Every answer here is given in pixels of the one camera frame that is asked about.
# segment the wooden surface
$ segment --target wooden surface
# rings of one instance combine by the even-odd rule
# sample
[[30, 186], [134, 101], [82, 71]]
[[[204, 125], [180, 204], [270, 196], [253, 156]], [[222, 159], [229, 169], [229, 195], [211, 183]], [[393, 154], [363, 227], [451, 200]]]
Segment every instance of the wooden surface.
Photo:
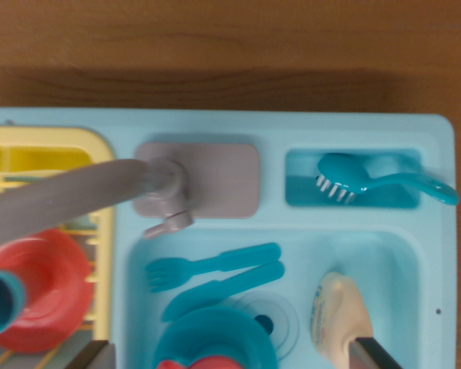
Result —
[[16, 105], [439, 113], [461, 193], [461, 1], [4, 0]]

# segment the teal cup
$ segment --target teal cup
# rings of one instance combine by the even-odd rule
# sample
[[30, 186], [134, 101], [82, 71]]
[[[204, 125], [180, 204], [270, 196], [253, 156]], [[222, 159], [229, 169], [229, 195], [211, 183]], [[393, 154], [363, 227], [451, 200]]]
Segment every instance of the teal cup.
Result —
[[26, 291], [13, 273], [0, 271], [0, 333], [7, 330], [25, 307]]

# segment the yellow dish rack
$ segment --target yellow dish rack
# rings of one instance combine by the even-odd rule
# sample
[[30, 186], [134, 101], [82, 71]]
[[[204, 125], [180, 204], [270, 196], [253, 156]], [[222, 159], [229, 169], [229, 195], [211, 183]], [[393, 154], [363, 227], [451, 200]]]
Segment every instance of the yellow dish rack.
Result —
[[[0, 193], [39, 178], [56, 175], [85, 165], [113, 160], [108, 144], [96, 134], [77, 128], [0, 127]], [[113, 248], [114, 210], [106, 208], [88, 215], [90, 227], [76, 223], [60, 226], [84, 247], [94, 248], [90, 257], [92, 273], [88, 280], [95, 283], [91, 310], [86, 314], [82, 331], [91, 331], [91, 338], [108, 340], [110, 337], [111, 268]], [[34, 369], [50, 367], [61, 350], [34, 355]], [[10, 366], [8, 361], [26, 359], [30, 355], [0, 351], [0, 368]]]

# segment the light blue plastic basin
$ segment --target light blue plastic basin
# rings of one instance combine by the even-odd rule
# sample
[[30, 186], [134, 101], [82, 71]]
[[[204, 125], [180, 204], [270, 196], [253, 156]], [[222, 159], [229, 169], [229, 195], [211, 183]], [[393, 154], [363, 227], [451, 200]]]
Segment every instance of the light blue plastic basin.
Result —
[[455, 186], [453, 130], [445, 118], [0, 108], [0, 125], [7, 120], [92, 130], [118, 158], [132, 158], [146, 141], [246, 143], [260, 152], [260, 207], [250, 219], [199, 219], [181, 233], [142, 241], [141, 232], [159, 220], [139, 217], [129, 203], [118, 206], [112, 340], [119, 368], [149, 367], [166, 328], [161, 312], [177, 293], [226, 278], [202, 275], [173, 291], [149, 294], [144, 275], [148, 262], [168, 256], [197, 260], [270, 241], [282, 247], [287, 270], [282, 279], [260, 289], [284, 296], [300, 324], [297, 343], [280, 368], [332, 368], [310, 339], [314, 292], [328, 271], [342, 272], [358, 283], [376, 339], [405, 369], [455, 367], [456, 209], [406, 188], [394, 190], [398, 201], [372, 194], [369, 201], [357, 199], [353, 206], [333, 206], [317, 194], [309, 195], [303, 184], [291, 190], [298, 184], [290, 183], [291, 176], [310, 181], [321, 153], [335, 151], [374, 162], [390, 160], [391, 170], [423, 169]]

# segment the red bowl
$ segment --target red bowl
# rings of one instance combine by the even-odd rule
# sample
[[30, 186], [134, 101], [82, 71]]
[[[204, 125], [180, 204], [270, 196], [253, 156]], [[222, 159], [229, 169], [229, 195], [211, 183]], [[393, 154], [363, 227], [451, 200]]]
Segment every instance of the red bowl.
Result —
[[24, 310], [0, 333], [0, 346], [23, 353], [51, 349], [80, 327], [93, 296], [85, 281], [91, 266], [83, 250], [57, 229], [0, 247], [0, 270], [20, 277]]

